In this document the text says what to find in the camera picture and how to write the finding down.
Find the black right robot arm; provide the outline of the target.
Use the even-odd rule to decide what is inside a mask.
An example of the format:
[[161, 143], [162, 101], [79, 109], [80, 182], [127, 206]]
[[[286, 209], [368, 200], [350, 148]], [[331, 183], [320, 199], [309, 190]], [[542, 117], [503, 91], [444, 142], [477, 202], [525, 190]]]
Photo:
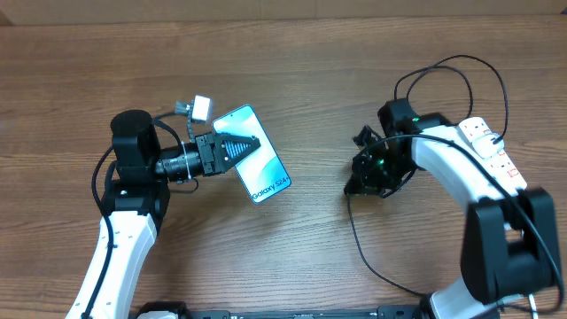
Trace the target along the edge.
[[503, 139], [479, 117], [457, 124], [417, 114], [405, 99], [379, 109], [382, 131], [365, 127], [344, 193], [387, 198], [418, 170], [435, 177], [465, 214], [460, 277], [415, 306], [381, 306], [381, 318], [496, 318], [519, 300], [564, 288], [555, 205], [529, 189]]

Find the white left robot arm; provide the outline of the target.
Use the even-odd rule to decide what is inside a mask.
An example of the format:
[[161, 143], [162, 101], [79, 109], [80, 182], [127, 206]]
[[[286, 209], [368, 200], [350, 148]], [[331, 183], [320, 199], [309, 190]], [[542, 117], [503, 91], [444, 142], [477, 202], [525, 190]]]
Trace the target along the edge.
[[143, 110], [111, 122], [116, 156], [105, 190], [93, 195], [102, 215], [97, 247], [70, 318], [126, 318], [141, 267], [156, 242], [171, 196], [170, 183], [224, 174], [260, 148], [256, 136], [209, 132], [161, 148], [157, 128], [170, 127]]

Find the Samsung Galaxy smartphone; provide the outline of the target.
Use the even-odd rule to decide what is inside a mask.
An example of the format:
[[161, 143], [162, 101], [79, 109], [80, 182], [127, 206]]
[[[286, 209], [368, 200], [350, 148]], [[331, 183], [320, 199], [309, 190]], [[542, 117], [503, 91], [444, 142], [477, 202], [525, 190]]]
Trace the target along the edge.
[[291, 178], [251, 105], [242, 105], [217, 118], [213, 121], [213, 128], [216, 133], [256, 137], [260, 141], [257, 150], [235, 165], [249, 197], [255, 204], [291, 186]]

